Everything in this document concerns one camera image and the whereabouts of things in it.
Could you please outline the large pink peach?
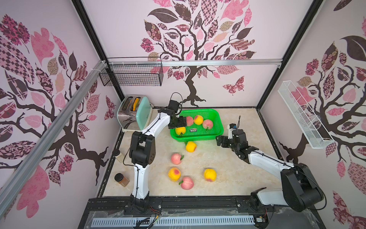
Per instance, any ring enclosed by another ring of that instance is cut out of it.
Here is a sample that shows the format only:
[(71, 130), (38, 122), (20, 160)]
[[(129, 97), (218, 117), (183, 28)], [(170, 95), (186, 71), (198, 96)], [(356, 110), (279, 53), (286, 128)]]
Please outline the large pink peach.
[(191, 116), (186, 117), (187, 126), (190, 127), (194, 124), (194, 120)]

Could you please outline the yellow peach with red blush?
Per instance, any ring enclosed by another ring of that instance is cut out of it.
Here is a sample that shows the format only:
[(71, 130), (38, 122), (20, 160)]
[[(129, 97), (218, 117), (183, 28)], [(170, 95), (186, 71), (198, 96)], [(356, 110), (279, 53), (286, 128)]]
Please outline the yellow peach with red blush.
[(193, 122), (194, 122), (196, 125), (200, 126), (200, 125), (202, 125), (202, 124), (203, 124), (203, 122), (204, 122), (204, 118), (203, 118), (201, 115), (196, 115), (196, 116), (194, 117), (194, 119), (193, 119)]

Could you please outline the small pink peach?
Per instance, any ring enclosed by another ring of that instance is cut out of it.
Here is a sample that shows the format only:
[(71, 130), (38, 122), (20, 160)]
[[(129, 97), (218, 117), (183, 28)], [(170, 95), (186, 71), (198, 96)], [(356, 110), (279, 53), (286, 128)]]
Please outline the small pink peach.
[(204, 120), (204, 122), (203, 122), (203, 124), (202, 124), (202, 127), (204, 128), (204, 129), (206, 129), (206, 130), (210, 130), (210, 129), (212, 129), (213, 128), (213, 122), (211, 121), (211, 120), (209, 120), (209, 119), (206, 119), (206, 120)]

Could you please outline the pink peach front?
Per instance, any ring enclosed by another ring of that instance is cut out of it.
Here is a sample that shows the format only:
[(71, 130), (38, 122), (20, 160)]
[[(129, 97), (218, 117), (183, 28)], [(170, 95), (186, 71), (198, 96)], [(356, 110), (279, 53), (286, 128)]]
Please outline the pink peach front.
[(190, 177), (183, 177), (179, 185), (183, 190), (191, 190), (194, 187), (194, 182)]

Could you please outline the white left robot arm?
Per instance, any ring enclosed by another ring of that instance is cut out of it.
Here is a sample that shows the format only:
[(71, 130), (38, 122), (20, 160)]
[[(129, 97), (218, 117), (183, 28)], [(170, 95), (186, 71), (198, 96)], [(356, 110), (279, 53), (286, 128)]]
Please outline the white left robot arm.
[(158, 111), (156, 118), (145, 129), (133, 132), (129, 151), (135, 178), (133, 198), (137, 200), (148, 198), (149, 169), (156, 156), (155, 138), (166, 127), (174, 129), (186, 126), (186, 117), (176, 114), (174, 110), (163, 108)]

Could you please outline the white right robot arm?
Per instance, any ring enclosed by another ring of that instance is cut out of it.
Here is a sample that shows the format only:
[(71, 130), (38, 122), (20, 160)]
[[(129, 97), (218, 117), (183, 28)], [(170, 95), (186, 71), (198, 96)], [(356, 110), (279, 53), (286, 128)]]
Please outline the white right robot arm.
[(261, 206), (288, 206), (296, 212), (302, 212), (327, 199), (316, 182), (309, 167), (303, 163), (292, 164), (265, 154), (238, 136), (229, 138), (217, 136), (216, 143), (223, 148), (231, 149), (239, 159), (259, 167), (272, 174), (281, 182), (279, 189), (260, 188), (251, 193), (250, 204), (253, 209)]

